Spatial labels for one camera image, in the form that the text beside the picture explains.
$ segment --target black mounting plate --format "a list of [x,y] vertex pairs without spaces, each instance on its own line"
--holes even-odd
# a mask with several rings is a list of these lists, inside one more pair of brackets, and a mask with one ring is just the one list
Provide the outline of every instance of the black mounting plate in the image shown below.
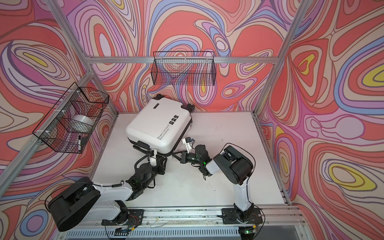
[[[223,218],[224,224],[240,224],[239,221],[236,219],[235,215],[235,209],[234,208],[228,208],[228,209],[221,209],[221,215]],[[255,224],[256,226],[263,223],[263,218],[260,213],[259,208],[254,208],[252,213],[249,215],[249,217],[243,222],[248,224]]]
[[[141,225],[141,222],[143,221],[143,213],[144,209],[128,209],[129,214],[135,217],[128,217],[128,221],[124,226],[139,226]],[[118,226],[118,224],[114,221],[108,221],[108,220],[103,220],[101,221],[102,226]]]

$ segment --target white suitcase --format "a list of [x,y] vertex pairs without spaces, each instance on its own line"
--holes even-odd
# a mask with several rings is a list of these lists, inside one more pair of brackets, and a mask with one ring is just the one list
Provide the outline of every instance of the white suitcase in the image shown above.
[[143,149],[170,156],[190,126],[194,108],[158,94],[127,126],[128,139]]

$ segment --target white tabletop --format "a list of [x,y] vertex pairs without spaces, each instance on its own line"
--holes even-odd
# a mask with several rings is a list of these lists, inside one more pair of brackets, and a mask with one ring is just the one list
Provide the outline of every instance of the white tabletop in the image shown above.
[[[119,114],[92,181],[119,183],[134,174],[134,163],[144,154],[135,150],[125,133],[136,114]],[[255,205],[284,204],[263,144],[251,113],[192,113],[192,127],[185,137],[204,144],[212,158],[224,144],[236,144],[256,159],[256,168],[249,180],[251,199]],[[185,150],[180,143],[178,150]],[[253,159],[241,149],[241,153]],[[156,187],[145,189],[137,199],[126,202],[129,207],[181,207],[233,205],[233,184],[222,172],[207,180],[191,164],[180,164],[168,157],[165,175],[156,176]]]

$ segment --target black wire mesh basket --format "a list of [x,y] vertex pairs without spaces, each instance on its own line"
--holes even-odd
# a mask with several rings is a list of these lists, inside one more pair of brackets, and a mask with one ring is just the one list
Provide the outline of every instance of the black wire mesh basket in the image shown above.
[[154,85],[215,85],[215,53],[212,51],[156,51],[153,56]]
[[36,130],[51,111],[33,130],[33,134],[55,152],[82,153],[109,102],[107,93],[94,88],[77,86],[72,92],[69,101],[45,129]]

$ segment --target psychedelic wallpaper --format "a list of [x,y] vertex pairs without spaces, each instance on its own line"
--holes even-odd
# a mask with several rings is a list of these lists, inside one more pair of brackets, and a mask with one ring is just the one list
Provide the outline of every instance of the psychedelic wallpaper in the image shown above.
[[316,239],[384,239],[384,1],[315,0],[259,109]]
[[[153,56],[214,51],[277,56],[299,2],[294,0],[85,0],[60,2],[90,56]],[[151,64],[94,64],[116,109],[137,112],[161,93],[197,111],[251,111],[271,64],[217,64],[215,86],[153,86]]]
[[[42,117],[85,74],[43,0],[0,1],[0,174]],[[0,198],[0,240],[49,239],[56,229],[44,200],[90,173],[112,125],[104,111],[83,154],[42,145]]]

